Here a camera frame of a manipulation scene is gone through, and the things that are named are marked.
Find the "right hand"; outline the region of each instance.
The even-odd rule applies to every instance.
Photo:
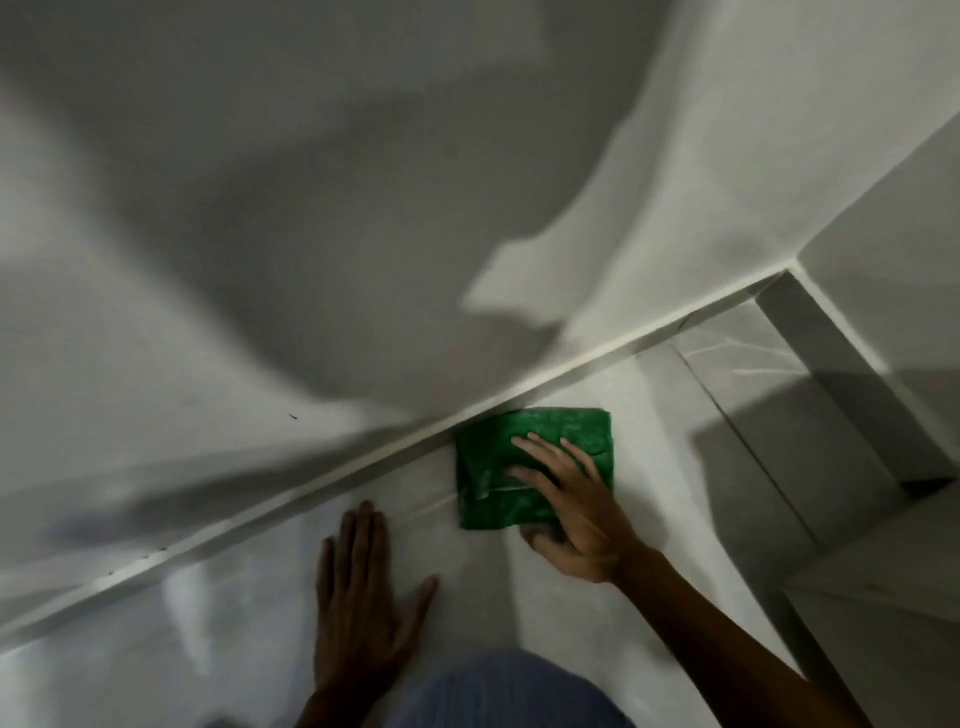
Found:
[[[553,541],[535,527],[522,529],[534,551],[557,570],[597,583],[614,581],[628,560],[652,550],[636,536],[613,493],[604,485],[593,458],[583,450],[562,439],[565,452],[534,432],[511,442],[545,465],[560,483],[558,488],[546,475],[531,468],[507,469],[507,474],[536,488],[557,512],[566,532],[565,543]]]

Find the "white wall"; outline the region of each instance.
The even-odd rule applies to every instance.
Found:
[[[318,7],[0,8],[0,596],[779,265],[960,109],[946,1]]]
[[[872,363],[960,460],[960,117],[800,256]]]

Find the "tile grout line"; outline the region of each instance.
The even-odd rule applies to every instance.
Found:
[[[726,411],[724,411],[724,408],[720,406],[720,402],[718,402],[718,401],[716,400],[716,398],[713,396],[713,393],[710,392],[710,390],[707,388],[707,386],[704,384],[704,382],[701,381],[701,379],[697,376],[697,373],[694,371],[693,367],[690,366],[690,362],[688,362],[688,361],[686,360],[686,357],[684,356],[684,354],[677,348],[677,345],[676,345],[676,343],[674,342],[674,339],[670,339],[670,346],[673,347],[673,350],[677,353],[677,356],[678,356],[678,357],[681,359],[681,361],[684,363],[684,366],[687,368],[687,370],[688,370],[688,371],[690,372],[690,374],[693,376],[694,380],[697,382],[697,384],[698,384],[698,385],[700,386],[700,388],[703,390],[704,394],[706,394],[707,397],[709,398],[709,400],[710,400],[711,402],[713,402],[713,406],[716,407],[717,412],[720,413],[720,416],[723,418],[724,422],[725,422],[725,423],[730,427],[730,429],[733,431],[733,434],[736,436],[736,439],[740,441],[740,443],[743,445],[743,447],[746,449],[746,451],[747,451],[748,453],[750,453],[750,456],[754,459],[754,462],[756,462],[757,466],[760,468],[760,470],[763,472],[763,474],[766,475],[767,480],[770,481],[770,484],[773,486],[774,490],[777,491],[777,493],[778,493],[778,494],[780,495],[780,497],[783,499],[783,502],[786,503],[787,507],[790,509],[790,512],[793,513],[793,515],[797,517],[797,521],[799,521],[799,522],[800,522],[800,525],[804,528],[804,531],[806,532],[806,535],[810,537],[810,540],[813,541],[813,544],[814,544],[818,549],[821,549],[821,548],[823,547],[823,544],[820,543],[820,539],[818,539],[817,536],[816,536],[816,534],[814,534],[813,529],[810,528],[810,526],[806,524],[806,521],[804,521],[803,517],[800,515],[800,511],[798,511],[797,508],[794,506],[794,504],[793,504],[792,502],[790,502],[790,498],[788,498],[788,497],[786,496],[786,494],[783,492],[783,490],[782,490],[782,488],[780,487],[780,485],[779,485],[779,483],[777,482],[777,480],[773,477],[773,475],[770,473],[770,471],[767,470],[767,467],[763,464],[763,462],[762,462],[762,461],[760,460],[760,458],[757,456],[757,454],[756,454],[756,452],[754,451],[754,449],[750,446],[750,443],[747,442],[747,438],[743,436],[743,433],[742,433],[742,432],[740,432],[740,429],[739,429],[739,428],[736,426],[736,424],[733,422],[733,419],[727,414]]]

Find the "shiny floor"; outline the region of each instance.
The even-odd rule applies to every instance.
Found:
[[[904,499],[755,304],[540,404],[610,410],[617,493],[641,535],[784,660],[815,663],[779,584]],[[365,498],[391,519],[398,591],[443,580],[400,692],[520,645],[596,683],[637,726],[716,725],[613,588],[558,575],[515,529],[459,530],[450,447],[0,656],[3,724],[292,725],[310,684],[319,544]]]

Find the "left hand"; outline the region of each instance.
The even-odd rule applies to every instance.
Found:
[[[317,694],[337,695],[369,710],[416,652],[439,586],[435,576],[423,582],[415,610],[402,619],[390,583],[386,517],[369,501],[359,512],[347,511],[339,540],[326,539],[321,556]]]

